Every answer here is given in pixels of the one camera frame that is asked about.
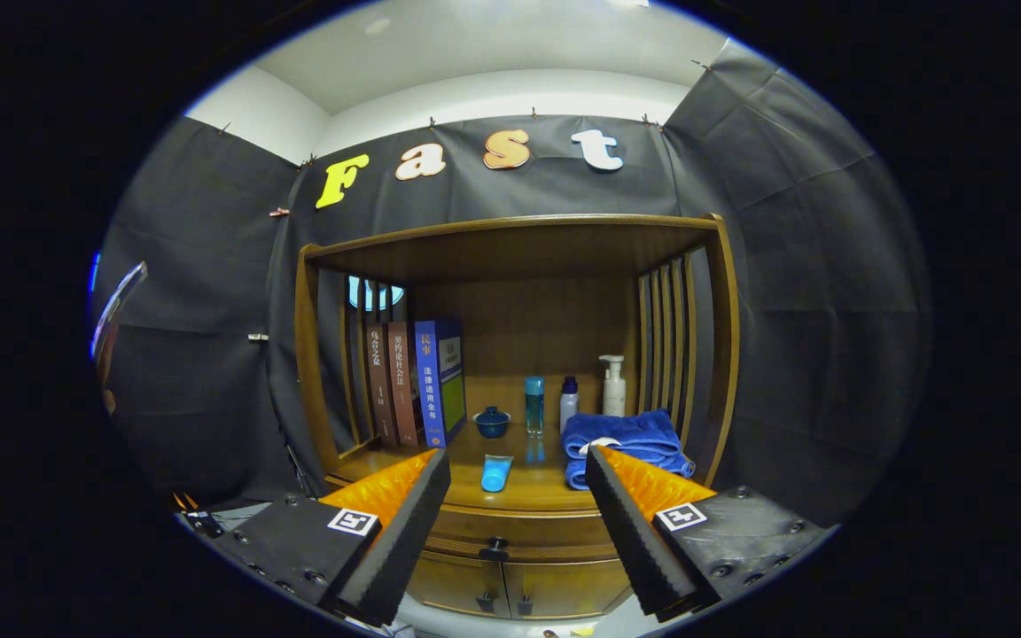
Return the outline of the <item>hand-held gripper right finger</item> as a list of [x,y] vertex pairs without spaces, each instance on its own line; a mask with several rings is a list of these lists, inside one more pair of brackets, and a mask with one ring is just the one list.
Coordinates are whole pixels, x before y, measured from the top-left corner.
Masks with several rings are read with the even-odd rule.
[[833,537],[740,486],[717,493],[592,445],[585,480],[643,614],[666,622],[769,585]]

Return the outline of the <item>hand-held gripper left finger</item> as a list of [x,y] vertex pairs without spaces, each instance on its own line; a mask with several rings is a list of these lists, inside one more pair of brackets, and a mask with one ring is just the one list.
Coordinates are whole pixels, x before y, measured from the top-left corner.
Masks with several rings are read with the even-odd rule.
[[451,482],[433,448],[323,498],[288,493],[235,528],[209,520],[209,546],[268,589],[364,626],[400,609]]

